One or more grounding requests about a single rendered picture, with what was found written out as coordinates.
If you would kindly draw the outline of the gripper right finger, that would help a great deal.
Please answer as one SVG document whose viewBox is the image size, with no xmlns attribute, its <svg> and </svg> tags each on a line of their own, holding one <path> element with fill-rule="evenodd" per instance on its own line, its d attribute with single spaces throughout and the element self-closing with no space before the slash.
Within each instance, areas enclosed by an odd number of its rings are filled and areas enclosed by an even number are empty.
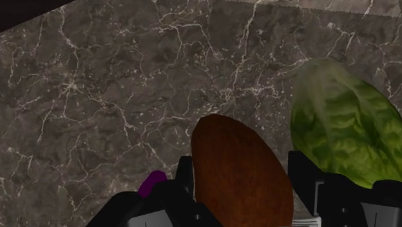
<svg viewBox="0 0 402 227">
<path fill-rule="evenodd" d="M 376 181 L 363 188 L 341 174 L 321 171 L 300 151 L 288 154 L 288 176 L 322 227 L 402 227 L 402 182 Z"/>
</svg>

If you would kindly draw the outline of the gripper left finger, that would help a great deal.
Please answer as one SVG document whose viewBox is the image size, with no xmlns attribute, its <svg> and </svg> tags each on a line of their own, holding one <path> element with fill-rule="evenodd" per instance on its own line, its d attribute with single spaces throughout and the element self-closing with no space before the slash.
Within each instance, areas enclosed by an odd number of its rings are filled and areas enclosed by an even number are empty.
<svg viewBox="0 0 402 227">
<path fill-rule="evenodd" d="M 179 159 L 174 179 L 154 185 L 147 197 L 115 194 L 86 227 L 223 227 L 201 202 L 193 199 L 191 156 Z"/>
</svg>

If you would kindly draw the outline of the small purple object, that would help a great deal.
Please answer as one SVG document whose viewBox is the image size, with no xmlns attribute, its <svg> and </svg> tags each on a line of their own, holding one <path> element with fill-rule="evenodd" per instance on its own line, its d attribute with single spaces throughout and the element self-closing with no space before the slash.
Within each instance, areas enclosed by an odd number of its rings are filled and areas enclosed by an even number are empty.
<svg viewBox="0 0 402 227">
<path fill-rule="evenodd" d="M 151 172 L 144 180 L 144 182 L 140 185 L 138 189 L 138 194 L 141 197 L 147 197 L 151 193 L 154 185 L 159 182 L 166 181 L 167 179 L 168 178 L 163 171 L 155 170 Z"/>
</svg>

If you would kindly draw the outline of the brown oval potato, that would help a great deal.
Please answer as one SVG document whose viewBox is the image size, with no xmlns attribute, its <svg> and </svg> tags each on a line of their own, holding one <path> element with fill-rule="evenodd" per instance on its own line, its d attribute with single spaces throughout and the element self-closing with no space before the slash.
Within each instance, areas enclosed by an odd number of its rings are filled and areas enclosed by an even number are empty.
<svg viewBox="0 0 402 227">
<path fill-rule="evenodd" d="M 202 117 L 191 136 L 191 154 L 196 200 L 223 227 L 292 224 L 291 182 L 254 130 L 223 115 Z"/>
</svg>

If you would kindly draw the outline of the green lettuce head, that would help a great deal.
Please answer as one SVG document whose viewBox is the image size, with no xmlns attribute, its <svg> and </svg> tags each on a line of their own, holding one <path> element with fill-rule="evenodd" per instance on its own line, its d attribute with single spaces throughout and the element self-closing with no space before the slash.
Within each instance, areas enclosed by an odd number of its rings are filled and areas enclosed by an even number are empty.
<svg viewBox="0 0 402 227">
<path fill-rule="evenodd" d="M 319 58 L 294 71 L 291 140 L 320 170 L 355 184 L 402 182 L 402 115 L 341 63 Z"/>
</svg>

